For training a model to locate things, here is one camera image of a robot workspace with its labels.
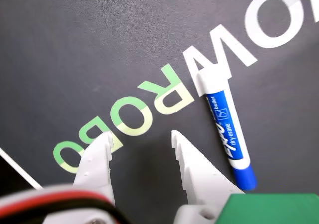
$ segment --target blue dry erase marker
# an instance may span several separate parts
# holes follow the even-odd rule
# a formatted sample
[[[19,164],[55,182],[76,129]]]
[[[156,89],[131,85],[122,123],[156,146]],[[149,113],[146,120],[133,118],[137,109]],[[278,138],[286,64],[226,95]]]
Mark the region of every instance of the blue dry erase marker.
[[[250,158],[228,80],[222,65],[205,67],[198,73],[211,107],[216,127],[224,145],[230,165],[233,167],[237,186],[253,190],[257,180]]]

